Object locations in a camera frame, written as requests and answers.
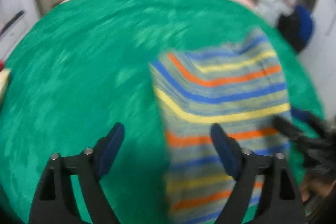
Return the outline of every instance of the yellow stripe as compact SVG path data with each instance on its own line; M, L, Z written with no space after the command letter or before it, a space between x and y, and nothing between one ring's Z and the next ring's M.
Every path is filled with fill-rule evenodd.
M269 57L276 57L277 54L275 51L267 51L262 52L256 57L253 57L249 60L245 60L240 63L232 63L232 64L222 64L222 65L211 65L211 66L200 66L197 64L194 64L195 68L197 68L202 73L207 72L214 72L214 71L222 71L222 70L234 70L234 69L240 69L245 66L253 65L254 63L261 61L263 59L269 58Z
M260 110L254 110L243 113L229 114L229 115L221 115L221 116L210 116L204 117L191 113L184 112L167 94L165 94L162 90L154 87L154 92L156 96L160 98L175 114L181 118L182 120L193 122L193 123L216 123L216 122L237 122L237 121L245 121L250 119L256 119L260 117L264 117L267 115L273 115L281 112L285 112L290 110L290 105L288 103L272 106Z
M189 179L186 181L168 182L166 186L166 191L167 193L173 193L180 190L199 188L209 184L215 184L230 179L232 179L230 176L226 174L220 174L200 179Z

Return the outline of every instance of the green blanket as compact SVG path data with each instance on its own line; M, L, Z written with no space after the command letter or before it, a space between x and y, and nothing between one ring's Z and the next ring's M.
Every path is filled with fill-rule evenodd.
M115 122L124 144L101 186L121 223L169 223L162 176L168 155L148 62L170 49L241 41L259 26L278 53L291 104L323 115L281 35L229 0L71 0L26 35L7 60L12 83L0 115L0 184L28 221L48 157L80 153ZM298 180L300 158L291 157ZM73 179L84 220L83 198Z

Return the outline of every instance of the cream-colored object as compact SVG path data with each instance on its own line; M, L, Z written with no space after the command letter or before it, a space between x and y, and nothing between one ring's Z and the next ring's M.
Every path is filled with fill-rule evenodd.
M11 74L11 69L3 69L0 72L0 104L2 104L3 98L8 88L9 75Z

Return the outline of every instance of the red object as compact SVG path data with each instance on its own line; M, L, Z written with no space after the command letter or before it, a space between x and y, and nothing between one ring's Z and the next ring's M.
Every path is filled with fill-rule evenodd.
M0 60L0 71L2 71L4 67L5 67L5 62Z

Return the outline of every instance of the metal screw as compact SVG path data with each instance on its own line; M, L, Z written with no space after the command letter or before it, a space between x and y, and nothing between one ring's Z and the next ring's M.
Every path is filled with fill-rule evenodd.
M92 149L92 148L89 147L89 148L85 148L85 149L84 149L84 154L85 154L85 155L90 155L90 154L92 154L92 153L93 153L93 149Z
M241 149L242 153L245 154L245 155L251 155L252 154L252 150L249 149L249 148L246 148L246 147L243 147Z
M286 158L283 153L276 153L275 157L277 157L279 160L284 160Z
M53 153L53 154L51 154L51 156L50 156L50 158L51 158L52 160L56 160L56 159L58 159L58 157L59 157L59 154L58 154L58 153Z

